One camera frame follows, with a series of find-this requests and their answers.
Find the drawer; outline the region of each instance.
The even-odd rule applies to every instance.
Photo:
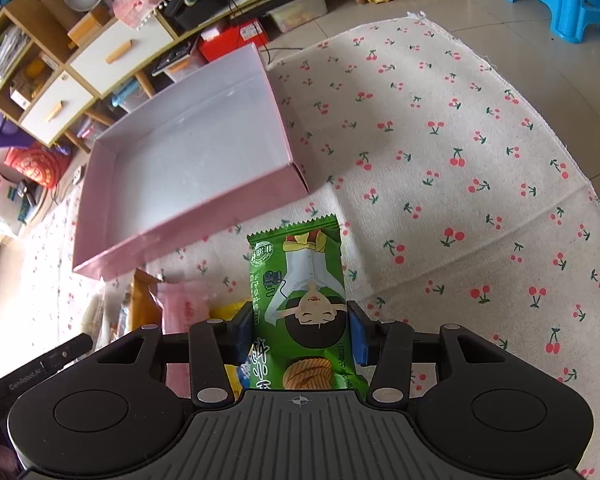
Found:
[[[20,124],[48,146],[93,99],[86,88],[67,72],[62,72],[31,105]]]
[[[121,47],[128,46],[129,41],[131,46],[124,54],[107,62],[107,57]],[[100,96],[104,96],[121,79],[131,76],[140,64],[171,41],[173,38],[155,16],[139,30],[115,22],[72,61],[71,68],[85,78]]]

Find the green snack package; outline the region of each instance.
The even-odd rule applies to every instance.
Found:
[[[327,390],[367,384],[351,352],[335,215],[247,237],[254,344],[251,388]]]

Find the red box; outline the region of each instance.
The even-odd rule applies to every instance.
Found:
[[[198,49],[205,59],[211,62],[247,43],[253,43],[255,46],[269,43],[269,38],[258,20],[250,20],[241,25],[226,28],[212,40],[201,40]]]

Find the wooden drawer handle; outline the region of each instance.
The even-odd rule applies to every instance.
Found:
[[[62,110],[62,106],[63,106],[63,102],[60,101],[56,106],[53,107],[53,109],[49,112],[49,115],[46,116],[45,121],[48,123],[51,120],[53,120],[56,115],[58,115],[60,113],[60,111]]]
[[[133,40],[127,40],[125,43],[120,45],[116,50],[114,50],[111,54],[109,54],[104,61],[107,62],[108,65],[113,63],[116,60],[119,60],[122,56],[124,56],[131,47],[134,46]]]

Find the open cardboard box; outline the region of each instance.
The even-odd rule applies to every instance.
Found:
[[[163,90],[96,141],[74,271],[110,280],[306,195],[249,44]]]

